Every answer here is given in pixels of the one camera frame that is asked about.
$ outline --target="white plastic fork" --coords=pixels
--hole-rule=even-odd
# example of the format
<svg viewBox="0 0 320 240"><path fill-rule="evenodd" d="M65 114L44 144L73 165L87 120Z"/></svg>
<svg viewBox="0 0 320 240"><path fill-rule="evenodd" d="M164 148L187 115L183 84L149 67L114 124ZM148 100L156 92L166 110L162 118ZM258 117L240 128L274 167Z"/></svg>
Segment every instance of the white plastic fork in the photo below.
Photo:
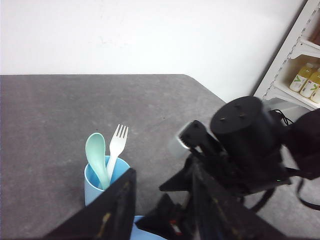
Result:
<svg viewBox="0 0 320 240"><path fill-rule="evenodd" d="M110 142L110 158L106 166L106 173L111 181L112 174L116 165L118 156L125 149L129 127L118 124Z"/></svg>

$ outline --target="gray table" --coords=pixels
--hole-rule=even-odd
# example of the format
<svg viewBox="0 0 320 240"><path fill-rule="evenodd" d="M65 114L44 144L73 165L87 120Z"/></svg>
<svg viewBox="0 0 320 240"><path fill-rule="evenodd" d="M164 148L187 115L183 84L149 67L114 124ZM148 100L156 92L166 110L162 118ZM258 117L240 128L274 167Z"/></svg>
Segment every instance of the gray table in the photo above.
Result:
<svg viewBox="0 0 320 240"><path fill-rule="evenodd" d="M120 156L137 171L136 214L145 214L184 164L167 142L194 119L208 126L223 104L186 75L1 76L1 237L40 237L80 210L86 139L98 131L108 144L119 123L130 126ZM285 161L292 164L287 154ZM319 181L305 189L320 202ZM320 236L320 212L294 191L279 187L259 215L291 236Z"/></svg>

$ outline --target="plastic spoon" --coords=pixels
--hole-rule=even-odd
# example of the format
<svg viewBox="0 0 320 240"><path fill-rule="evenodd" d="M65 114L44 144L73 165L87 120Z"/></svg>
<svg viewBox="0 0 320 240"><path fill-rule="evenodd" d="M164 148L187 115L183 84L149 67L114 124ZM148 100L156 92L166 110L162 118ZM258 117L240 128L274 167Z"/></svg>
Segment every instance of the plastic spoon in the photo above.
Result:
<svg viewBox="0 0 320 240"><path fill-rule="evenodd" d="M85 143L85 155L103 190L110 185L105 165L105 153L106 142L104 136L99 132L91 134Z"/></svg>

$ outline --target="white cap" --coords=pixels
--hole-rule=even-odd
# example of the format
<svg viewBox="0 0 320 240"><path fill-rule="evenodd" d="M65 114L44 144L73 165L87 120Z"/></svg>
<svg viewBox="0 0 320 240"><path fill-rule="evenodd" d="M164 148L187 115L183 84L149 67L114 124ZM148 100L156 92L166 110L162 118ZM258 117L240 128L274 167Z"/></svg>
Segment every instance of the white cap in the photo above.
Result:
<svg viewBox="0 0 320 240"><path fill-rule="evenodd" d="M307 66L308 68L313 68L313 67L314 67L314 65L313 65L312 63L310 63L310 62L307 62L307 63L306 63L306 66Z"/></svg>

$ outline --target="plastic cup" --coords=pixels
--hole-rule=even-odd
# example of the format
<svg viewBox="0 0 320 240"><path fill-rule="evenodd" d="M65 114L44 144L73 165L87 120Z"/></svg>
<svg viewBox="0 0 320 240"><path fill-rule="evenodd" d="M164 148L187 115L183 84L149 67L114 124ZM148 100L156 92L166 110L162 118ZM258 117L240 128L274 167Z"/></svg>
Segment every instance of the plastic cup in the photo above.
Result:
<svg viewBox="0 0 320 240"><path fill-rule="evenodd" d="M107 166L110 156L105 156L105 165ZM117 158L110 181L110 185L116 181L122 174L130 168L129 164L123 159ZM87 206L93 202L104 190L98 188L99 179L91 166L87 164L84 169L84 204Z"/></svg>

